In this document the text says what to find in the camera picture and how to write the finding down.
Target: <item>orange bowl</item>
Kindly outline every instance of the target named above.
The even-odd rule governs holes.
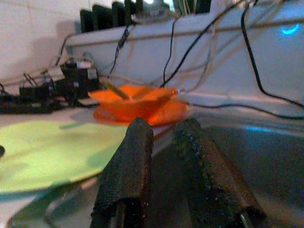
[[[166,104],[174,94],[173,88],[149,88],[146,86],[123,85],[120,89],[131,99],[123,100],[111,90],[90,92],[89,96],[100,102],[101,106],[123,121],[136,117],[145,120]]]

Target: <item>orange saucer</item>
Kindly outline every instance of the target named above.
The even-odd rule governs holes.
[[[146,120],[151,126],[161,126],[182,121],[186,117],[187,105],[179,101],[169,101],[159,108],[154,115]],[[103,124],[129,125],[131,121],[117,118],[110,111],[99,106],[95,109],[93,117]]]

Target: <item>light green mat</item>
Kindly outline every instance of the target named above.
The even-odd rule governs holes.
[[[98,174],[126,127],[32,121],[0,129],[0,193],[71,183]]]

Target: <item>orange plate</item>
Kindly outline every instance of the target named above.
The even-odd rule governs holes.
[[[187,105],[178,101],[169,101],[159,108],[147,121],[151,126],[161,126],[182,121],[186,117]],[[97,107],[93,117],[103,124],[129,125],[131,121],[113,116],[103,107]]]
[[[120,89],[132,99],[123,100],[108,89],[91,92],[89,96],[99,101],[101,106],[110,111],[116,119],[128,123],[136,117],[147,120],[176,92],[176,89],[173,88],[149,88],[133,85],[123,85]]]

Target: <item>stainless steel sink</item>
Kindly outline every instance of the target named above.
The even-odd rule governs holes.
[[[196,118],[241,169],[274,227],[304,227],[304,128],[202,115]],[[146,228],[191,228],[184,183],[168,131],[155,141]],[[53,224],[59,228],[89,227],[97,189],[98,183],[56,208],[51,216]],[[49,227],[42,217],[15,224]]]

